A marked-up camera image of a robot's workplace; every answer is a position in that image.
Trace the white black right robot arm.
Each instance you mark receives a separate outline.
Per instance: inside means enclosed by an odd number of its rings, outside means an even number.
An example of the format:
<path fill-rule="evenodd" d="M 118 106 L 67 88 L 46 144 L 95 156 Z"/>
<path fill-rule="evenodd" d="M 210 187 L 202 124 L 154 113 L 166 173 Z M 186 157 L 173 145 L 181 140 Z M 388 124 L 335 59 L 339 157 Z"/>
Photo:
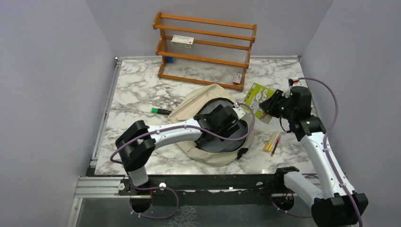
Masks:
<path fill-rule="evenodd" d="M 319 227 L 343 227 L 361 223 L 368 205 L 367 196 L 355 191 L 331 151 L 328 131 L 321 119 L 312 115 L 312 93 L 306 87 L 291 87 L 286 95 L 276 90 L 259 107 L 268 115 L 286 119 L 290 132 L 306 150 L 321 186 L 308 181 L 297 168 L 278 168 L 273 187 L 278 192 L 292 191 L 311 209 Z"/>

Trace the cream canvas student bag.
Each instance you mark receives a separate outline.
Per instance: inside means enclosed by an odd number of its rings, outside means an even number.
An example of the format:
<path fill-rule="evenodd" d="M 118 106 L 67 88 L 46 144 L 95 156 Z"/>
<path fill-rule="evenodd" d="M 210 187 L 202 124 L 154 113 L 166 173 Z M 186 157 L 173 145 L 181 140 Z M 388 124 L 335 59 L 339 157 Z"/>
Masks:
<path fill-rule="evenodd" d="M 236 100 L 227 90 L 217 84 L 198 88 L 189 95 L 168 116 L 170 123 L 178 123 L 198 114 L 209 114 L 218 105 L 233 107 Z M 191 159 L 210 166 L 224 166 L 240 159 L 254 140 L 254 131 L 247 138 L 238 141 L 220 140 L 214 136 L 211 141 L 184 141 L 177 146 Z"/>

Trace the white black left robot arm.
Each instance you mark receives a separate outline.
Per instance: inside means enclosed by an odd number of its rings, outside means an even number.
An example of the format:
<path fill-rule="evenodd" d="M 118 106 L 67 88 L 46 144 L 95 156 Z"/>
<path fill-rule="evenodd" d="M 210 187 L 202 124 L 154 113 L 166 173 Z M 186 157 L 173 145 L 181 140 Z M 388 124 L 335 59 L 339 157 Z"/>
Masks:
<path fill-rule="evenodd" d="M 236 140 L 243 140 L 253 131 L 255 115 L 243 109 L 244 103 L 235 103 L 232 107 L 218 105 L 213 111 L 198 114 L 183 122 L 164 126 L 148 126 L 143 120 L 136 121 L 115 142 L 117 150 L 110 160 L 116 162 L 115 155 L 119 155 L 119 164 L 131 180 L 131 188 L 137 194 L 148 190 L 148 174 L 145 164 L 155 149 L 183 141 L 197 141 L 199 139 L 232 141 L 232 135 L 237 129 L 234 125 L 245 116 L 251 116 L 247 133 Z"/>

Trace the green comic book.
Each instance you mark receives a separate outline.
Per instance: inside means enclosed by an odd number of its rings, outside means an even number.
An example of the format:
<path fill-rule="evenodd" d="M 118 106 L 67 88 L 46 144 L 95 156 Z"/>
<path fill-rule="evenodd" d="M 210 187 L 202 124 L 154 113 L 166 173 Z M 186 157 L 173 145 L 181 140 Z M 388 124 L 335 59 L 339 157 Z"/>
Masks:
<path fill-rule="evenodd" d="M 269 99 L 275 90 L 262 86 L 258 83 L 253 83 L 245 96 L 243 102 L 246 103 L 254 113 L 255 117 L 265 124 L 269 124 L 272 117 L 263 112 L 259 104 Z"/>

